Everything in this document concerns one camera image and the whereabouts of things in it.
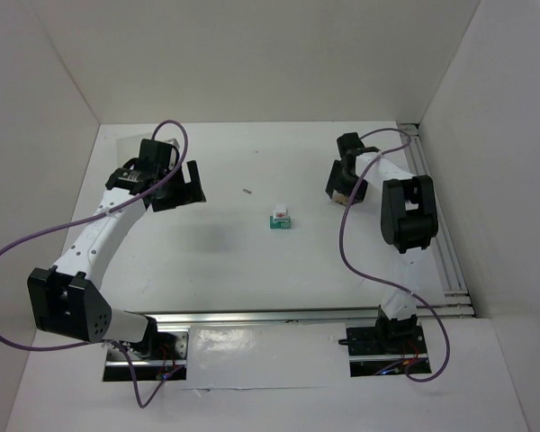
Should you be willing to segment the white perforated box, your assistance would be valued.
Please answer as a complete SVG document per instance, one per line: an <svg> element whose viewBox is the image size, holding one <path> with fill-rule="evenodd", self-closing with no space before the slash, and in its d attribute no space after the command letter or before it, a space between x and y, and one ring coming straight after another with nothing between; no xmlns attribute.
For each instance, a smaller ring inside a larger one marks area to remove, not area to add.
<svg viewBox="0 0 540 432"><path fill-rule="evenodd" d="M150 139L152 133L133 135L116 140L117 162L123 165L131 158L137 158L140 153L140 143L144 139Z"/></svg>

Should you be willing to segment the white block red mark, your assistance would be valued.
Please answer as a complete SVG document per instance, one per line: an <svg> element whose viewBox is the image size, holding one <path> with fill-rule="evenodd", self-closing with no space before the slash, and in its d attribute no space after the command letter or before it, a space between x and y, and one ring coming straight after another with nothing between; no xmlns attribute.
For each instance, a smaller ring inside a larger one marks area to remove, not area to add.
<svg viewBox="0 0 540 432"><path fill-rule="evenodd" d="M279 203L274 207L273 214L276 213L276 212L285 212L286 214L289 215L286 206L284 204L282 204L282 203Z"/></svg>

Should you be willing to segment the light green G block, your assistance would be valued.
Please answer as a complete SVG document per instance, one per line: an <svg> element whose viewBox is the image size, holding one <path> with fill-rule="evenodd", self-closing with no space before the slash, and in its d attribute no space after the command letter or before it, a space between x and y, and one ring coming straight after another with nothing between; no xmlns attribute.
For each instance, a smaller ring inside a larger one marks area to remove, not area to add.
<svg viewBox="0 0 540 432"><path fill-rule="evenodd" d="M281 222L281 229L282 230L289 230L292 227L292 219L288 218L287 220L284 220Z"/></svg>

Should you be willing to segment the dark green H block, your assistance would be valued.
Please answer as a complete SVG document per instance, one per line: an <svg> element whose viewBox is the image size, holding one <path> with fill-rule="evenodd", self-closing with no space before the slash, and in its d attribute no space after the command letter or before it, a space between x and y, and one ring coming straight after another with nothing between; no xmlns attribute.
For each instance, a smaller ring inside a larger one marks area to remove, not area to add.
<svg viewBox="0 0 540 432"><path fill-rule="evenodd" d="M283 222L281 220L275 220L273 216L269 217L269 228L271 230L280 230Z"/></svg>

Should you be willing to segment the beige wood block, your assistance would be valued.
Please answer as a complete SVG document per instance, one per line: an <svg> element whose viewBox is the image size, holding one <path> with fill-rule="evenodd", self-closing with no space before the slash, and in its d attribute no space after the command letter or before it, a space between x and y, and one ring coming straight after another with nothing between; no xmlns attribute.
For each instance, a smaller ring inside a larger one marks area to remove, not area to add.
<svg viewBox="0 0 540 432"><path fill-rule="evenodd" d="M339 193L337 191L334 191L331 197L332 201L336 204L347 206L348 197L343 195L342 193Z"/></svg>

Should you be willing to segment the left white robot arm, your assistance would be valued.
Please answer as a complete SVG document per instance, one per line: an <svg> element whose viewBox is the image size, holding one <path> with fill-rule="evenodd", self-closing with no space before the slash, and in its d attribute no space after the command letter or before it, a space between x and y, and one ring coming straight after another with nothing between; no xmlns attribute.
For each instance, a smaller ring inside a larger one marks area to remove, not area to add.
<svg viewBox="0 0 540 432"><path fill-rule="evenodd" d="M176 141L143 139L139 154L109 176L96 219L50 268L35 268L27 279L37 329L87 343L119 341L142 358L175 343L150 316L112 307L101 288L122 241L147 210L205 202L196 162L188 162L185 179L180 157Z"/></svg>

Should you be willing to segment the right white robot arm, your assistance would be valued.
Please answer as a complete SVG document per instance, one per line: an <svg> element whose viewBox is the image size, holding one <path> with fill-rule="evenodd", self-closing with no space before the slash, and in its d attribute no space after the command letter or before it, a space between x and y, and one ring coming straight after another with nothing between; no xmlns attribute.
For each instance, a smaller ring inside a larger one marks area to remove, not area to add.
<svg viewBox="0 0 540 432"><path fill-rule="evenodd" d="M378 307L377 337L386 345L406 341L417 327L418 289L401 287L418 280L419 261L438 232L433 180L398 167L384 151L365 146L356 132L338 137L337 151L326 194L345 207L361 203L369 192L379 194L382 239L397 257L396 283L369 278L393 288Z"/></svg>

